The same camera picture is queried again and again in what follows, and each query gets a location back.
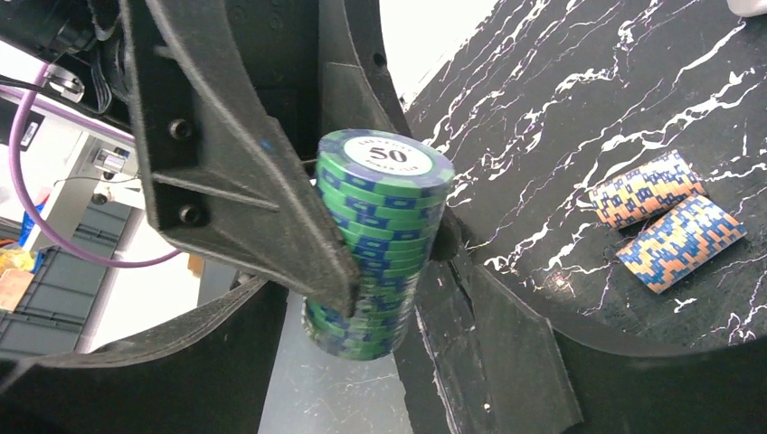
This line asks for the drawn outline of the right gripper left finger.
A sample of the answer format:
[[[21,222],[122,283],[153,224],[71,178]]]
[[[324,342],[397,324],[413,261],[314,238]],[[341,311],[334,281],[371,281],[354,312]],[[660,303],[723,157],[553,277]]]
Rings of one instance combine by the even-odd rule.
[[[253,278],[88,353],[1,364],[4,433],[254,433],[287,290]]]

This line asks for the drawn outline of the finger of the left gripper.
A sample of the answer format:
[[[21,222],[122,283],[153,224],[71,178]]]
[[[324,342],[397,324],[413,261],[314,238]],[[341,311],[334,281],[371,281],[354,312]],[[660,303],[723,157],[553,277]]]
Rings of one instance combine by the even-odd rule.
[[[319,127],[322,134],[364,128],[409,137],[388,69],[380,3],[318,3]]]
[[[173,246],[350,315],[360,272],[251,85],[222,1],[123,1],[147,216]]]

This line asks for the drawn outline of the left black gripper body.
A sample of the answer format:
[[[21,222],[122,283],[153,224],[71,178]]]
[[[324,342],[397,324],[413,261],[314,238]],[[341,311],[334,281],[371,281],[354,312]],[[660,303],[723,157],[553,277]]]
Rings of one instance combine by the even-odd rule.
[[[296,152],[317,150],[316,1],[227,1],[228,25],[268,114]],[[3,1],[1,40],[84,81],[70,108],[128,132],[124,29],[118,1]]]

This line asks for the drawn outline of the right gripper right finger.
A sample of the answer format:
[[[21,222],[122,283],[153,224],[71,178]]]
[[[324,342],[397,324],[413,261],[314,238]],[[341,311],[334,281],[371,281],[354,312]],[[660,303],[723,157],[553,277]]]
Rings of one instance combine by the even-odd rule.
[[[459,225],[429,267],[396,361],[418,433],[763,433],[766,228],[662,295],[616,251],[636,231],[586,224],[564,265],[509,274]]]

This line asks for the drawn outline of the green blue chip stack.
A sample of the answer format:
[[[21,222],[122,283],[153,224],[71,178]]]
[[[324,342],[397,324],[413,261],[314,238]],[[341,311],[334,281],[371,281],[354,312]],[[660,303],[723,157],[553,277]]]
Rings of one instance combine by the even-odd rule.
[[[411,137],[361,128],[321,137],[316,188],[361,280],[350,315],[305,298],[302,325],[317,347],[372,361],[401,344],[454,176],[444,154]]]

